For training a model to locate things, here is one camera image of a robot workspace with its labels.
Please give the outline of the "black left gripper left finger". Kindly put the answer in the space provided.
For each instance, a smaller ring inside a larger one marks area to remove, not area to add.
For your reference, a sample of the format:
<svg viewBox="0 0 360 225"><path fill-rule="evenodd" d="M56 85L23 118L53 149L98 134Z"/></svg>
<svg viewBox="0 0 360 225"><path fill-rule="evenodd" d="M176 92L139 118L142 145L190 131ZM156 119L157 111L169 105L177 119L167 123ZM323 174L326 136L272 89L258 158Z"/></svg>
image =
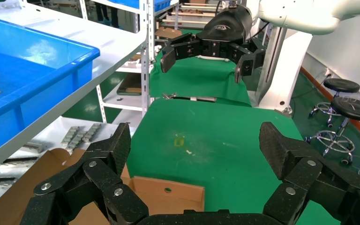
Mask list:
<svg viewBox="0 0 360 225"><path fill-rule="evenodd" d="M130 147L129 125L121 123L110 138L91 143L76 163L36 185L20 223L67 225L90 203L111 225L140 223L148 207L120 177Z"/></svg>

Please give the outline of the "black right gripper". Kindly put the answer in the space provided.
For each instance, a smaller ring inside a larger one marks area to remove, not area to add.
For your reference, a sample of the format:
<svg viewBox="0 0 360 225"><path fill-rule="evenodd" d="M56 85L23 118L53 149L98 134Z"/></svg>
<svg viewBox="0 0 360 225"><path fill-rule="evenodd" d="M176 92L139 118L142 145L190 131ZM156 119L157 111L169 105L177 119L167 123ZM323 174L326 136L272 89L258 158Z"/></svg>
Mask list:
<svg viewBox="0 0 360 225"><path fill-rule="evenodd" d="M168 40L162 49L161 71L167 73L176 61L198 55L225 58L237 65L234 81L240 83L243 77L252 75L253 70L264 63L266 50L262 42L257 37L246 41L252 23L252 16L246 7L237 5L225 8L196 37L186 33Z"/></svg>

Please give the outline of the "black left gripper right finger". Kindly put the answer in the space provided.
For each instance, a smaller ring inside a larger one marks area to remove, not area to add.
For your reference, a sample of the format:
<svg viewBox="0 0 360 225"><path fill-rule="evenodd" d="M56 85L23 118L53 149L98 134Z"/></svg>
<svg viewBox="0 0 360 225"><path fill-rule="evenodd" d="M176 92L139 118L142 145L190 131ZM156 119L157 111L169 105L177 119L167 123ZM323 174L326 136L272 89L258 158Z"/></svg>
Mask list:
<svg viewBox="0 0 360 225"><path fill-rule="evenodd" d="M271 122L261 124L260 150L281 181L263 213L294 225L309 202L343 225L360 225L360 175L321 156L304 141L288 138Z"/></svg>

